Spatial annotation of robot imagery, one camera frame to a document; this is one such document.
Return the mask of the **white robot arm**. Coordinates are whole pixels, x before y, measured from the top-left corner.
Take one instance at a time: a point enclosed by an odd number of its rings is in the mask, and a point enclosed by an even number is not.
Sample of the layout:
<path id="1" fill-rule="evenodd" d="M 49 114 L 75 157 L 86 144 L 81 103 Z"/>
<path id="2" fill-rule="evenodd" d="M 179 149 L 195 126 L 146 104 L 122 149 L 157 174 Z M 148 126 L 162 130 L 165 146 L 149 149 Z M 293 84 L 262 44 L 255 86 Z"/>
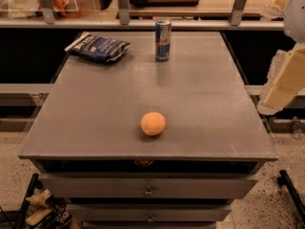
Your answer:
<path id="1" fill-rule="evenodd" d="M 256 105 L 260 114 L 274 115 L 305 88 L 305 0 L 274 0 L 260 14 L 266 20 L 282 18 L 284 33 L 295 41 L 288 52 L 276 52 Z"/>

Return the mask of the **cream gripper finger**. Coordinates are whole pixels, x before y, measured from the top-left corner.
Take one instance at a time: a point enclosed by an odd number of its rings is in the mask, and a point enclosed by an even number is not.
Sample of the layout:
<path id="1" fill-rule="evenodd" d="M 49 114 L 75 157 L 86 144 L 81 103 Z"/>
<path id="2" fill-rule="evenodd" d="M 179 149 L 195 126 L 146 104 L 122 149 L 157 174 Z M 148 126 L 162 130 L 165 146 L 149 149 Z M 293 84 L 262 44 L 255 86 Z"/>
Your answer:
<path id="1" fill-rule="evenodd" d="M 305 44 L 296 43 L 288 52 L 276 52 L 256 108 L 262 115 L 274 115 L 287 107 L 304 88 Z"/>
<path id="2" fill-rule="evenodd" d="M 260 15 L 267 19 L 282 18 L 287 7 L 287 2 L 288 0 L 273 0 L 262 8 Z"/>

